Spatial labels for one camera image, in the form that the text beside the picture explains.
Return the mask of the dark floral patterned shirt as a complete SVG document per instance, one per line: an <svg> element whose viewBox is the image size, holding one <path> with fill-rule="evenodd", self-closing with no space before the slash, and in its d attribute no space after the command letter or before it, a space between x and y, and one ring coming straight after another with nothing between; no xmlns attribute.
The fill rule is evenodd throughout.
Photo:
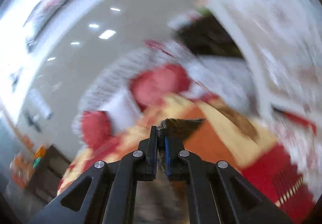
<svg viewBox="0 0 322 224"><path fill-rule="evenodd" d="M204 119L167 118L157 126L158 141L169 134L180 141L192 136ZM166 177L165 146L158 152L156 180L138 182L133 223L186 223L188 221L185 182L170 182Z"/></svg>

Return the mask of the orange red love blanket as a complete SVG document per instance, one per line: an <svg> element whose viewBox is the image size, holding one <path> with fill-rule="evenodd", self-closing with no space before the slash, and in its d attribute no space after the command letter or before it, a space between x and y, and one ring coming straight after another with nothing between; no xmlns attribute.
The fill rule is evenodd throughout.
<svg viewBox="0 0 322 224"><path fill-rule="evenodd" d="M133 126L114 135L98 149L80 150L58 186L62 193L97 160L114 162L136 149L161 120L204 119L187 140L186 149L203 160L226 160L283 210L302 223L321 195L321 142L305 129L287 122L266 123L244 118L217 96L189 100L164 96L143 111Z"/></svg>

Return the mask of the dark wooden side table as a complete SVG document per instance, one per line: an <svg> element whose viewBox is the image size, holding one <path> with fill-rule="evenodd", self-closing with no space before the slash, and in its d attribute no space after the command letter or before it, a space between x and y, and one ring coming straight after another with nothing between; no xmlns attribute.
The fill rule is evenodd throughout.
<svg viewBox="0 0 322 224"><path fill-rule="evenodd" d="M25 190L48 204L56 197L58 184L70 163L54 145L50 145L31 174Z"/></svg>

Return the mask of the left red heart pillow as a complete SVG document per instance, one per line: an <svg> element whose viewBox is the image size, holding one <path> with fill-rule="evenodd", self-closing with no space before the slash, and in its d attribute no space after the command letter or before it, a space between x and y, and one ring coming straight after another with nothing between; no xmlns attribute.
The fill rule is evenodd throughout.
<svg viewBox="0 0 322 224"><path fill-rule="evenodd" d="M112 138L110 118L105 111L84 111L81 131L86 145L94 150Z"/></svg>

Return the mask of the red heart pillow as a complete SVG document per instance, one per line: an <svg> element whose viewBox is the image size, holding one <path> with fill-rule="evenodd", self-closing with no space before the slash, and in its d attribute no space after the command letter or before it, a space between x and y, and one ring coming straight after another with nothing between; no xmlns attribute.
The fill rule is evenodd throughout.
<svg viewBox="0 0 322 224"><path fill-rule="evenodd" d="M168 93L189 89L191 79L179 64L164 64L130 79L129 90L141 111Z"/></svg>
<svg viewBox="0 0 322 224"><path fill-rule="evenodd" d="M84 111L81 131L86 145L94 150L112 138L110 118L105 111Z"/></svg>

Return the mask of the orange bag on table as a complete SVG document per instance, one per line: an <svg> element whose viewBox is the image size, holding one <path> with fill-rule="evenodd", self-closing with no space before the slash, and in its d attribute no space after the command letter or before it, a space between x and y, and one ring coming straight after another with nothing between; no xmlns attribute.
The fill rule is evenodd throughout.
<svg viewBox="0 0 322 224"><path fill-rule="evenodd" d="M34 154L34 159L37 160L39 158L43 158L47 152L46 146L40 146L39 149Z"/></svg>

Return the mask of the white square pillow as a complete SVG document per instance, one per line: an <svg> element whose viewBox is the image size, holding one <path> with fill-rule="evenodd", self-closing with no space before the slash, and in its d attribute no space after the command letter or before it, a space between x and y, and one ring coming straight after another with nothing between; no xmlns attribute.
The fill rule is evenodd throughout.
<svg viewBox="0 0 322 224"><path fill-rule="evenodd" d="M122 87L117 91L111 100L102 104L98 110L104 111L108 115L114 135L133 126L142 114L126 87Z"/></svg>

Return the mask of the grey hanging cloth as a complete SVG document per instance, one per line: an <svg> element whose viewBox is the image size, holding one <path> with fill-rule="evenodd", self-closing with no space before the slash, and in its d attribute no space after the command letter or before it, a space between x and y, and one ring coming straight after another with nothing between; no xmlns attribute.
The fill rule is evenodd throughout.
<svg viewBox="0 0 322 224"><path fill-rule="evenodd" d="M39 124L39 115L37 113L33 115L29 111L26 110L24 112L24 117L25 117L29 127L34 127L35 131L38 133L42 132L41 126Z"/></svg>

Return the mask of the right red heart pillow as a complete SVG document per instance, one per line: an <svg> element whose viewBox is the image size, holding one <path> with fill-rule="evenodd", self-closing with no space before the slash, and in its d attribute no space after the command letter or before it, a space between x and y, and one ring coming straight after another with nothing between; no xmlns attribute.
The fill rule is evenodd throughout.
<svg viewBox="0 0 322 224"><path fill-rule="evenodd" d="M141 111L168 93L189 89L191 79L179 64L164 64L130 79L129 90Z"/></svg>

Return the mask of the floral padded headboard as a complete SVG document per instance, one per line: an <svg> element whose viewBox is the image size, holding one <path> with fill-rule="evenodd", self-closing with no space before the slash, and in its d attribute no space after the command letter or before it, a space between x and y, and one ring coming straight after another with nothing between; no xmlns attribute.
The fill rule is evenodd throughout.
<svg viewBox="0 0 322 224"><path fill-rule="evenodd" d="M103 69L82 95L77 114L71 124L72 132L79 138L81 116L84 111L99 108L140 73L162 64L180 64L188 75L212 93L221 96L238 112L250 114L255 86L245 60L233 57L198 55L176 41L157 47L142 47L125 53Z"/></svg>

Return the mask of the dark carved wooden cabinet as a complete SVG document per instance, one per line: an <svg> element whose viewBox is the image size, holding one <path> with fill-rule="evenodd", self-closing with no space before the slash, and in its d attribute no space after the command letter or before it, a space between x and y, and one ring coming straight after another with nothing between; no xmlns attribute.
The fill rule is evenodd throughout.
<svg viewBox="0 0 322 224"><path fill-rule="evenodd" d="M175 38L193 55L212 55L244 59L233 39L212 15L184 25L175 32Z"/></svg>

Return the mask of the white ornate floral chair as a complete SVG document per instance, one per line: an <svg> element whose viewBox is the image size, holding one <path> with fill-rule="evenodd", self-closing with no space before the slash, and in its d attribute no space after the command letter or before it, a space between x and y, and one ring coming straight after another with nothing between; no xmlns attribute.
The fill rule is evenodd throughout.
<svg viewBox="0 0 322 224"><path fill-rule="evenodd" d="M253 72L258 110L313 123L321 132L319 0L206 0Z"/></svg>

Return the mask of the eye chart wall poster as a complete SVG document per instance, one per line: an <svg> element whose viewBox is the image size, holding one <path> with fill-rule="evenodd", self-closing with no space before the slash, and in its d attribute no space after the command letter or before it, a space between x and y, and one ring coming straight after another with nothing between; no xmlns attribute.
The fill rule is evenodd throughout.
<svg viewBox="0 0 322 224"><path fill-rule="evenodd" d="M42 116L45 120L51 120L54 112L50 105L45 101L39 90L30 89L28 93L29 101L33 106L33 118L39 119Z"/></svg>

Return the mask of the framed wall photo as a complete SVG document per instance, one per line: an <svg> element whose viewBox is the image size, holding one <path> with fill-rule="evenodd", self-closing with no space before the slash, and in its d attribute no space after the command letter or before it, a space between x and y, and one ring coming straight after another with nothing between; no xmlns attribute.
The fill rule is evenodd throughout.
<svg viewBox="0 0 322 224"><path fill-rule="evenodd" d="M31 53L33 51L43 28L68 1L40 0L33 8L23 25L27 52Z"/></svg>

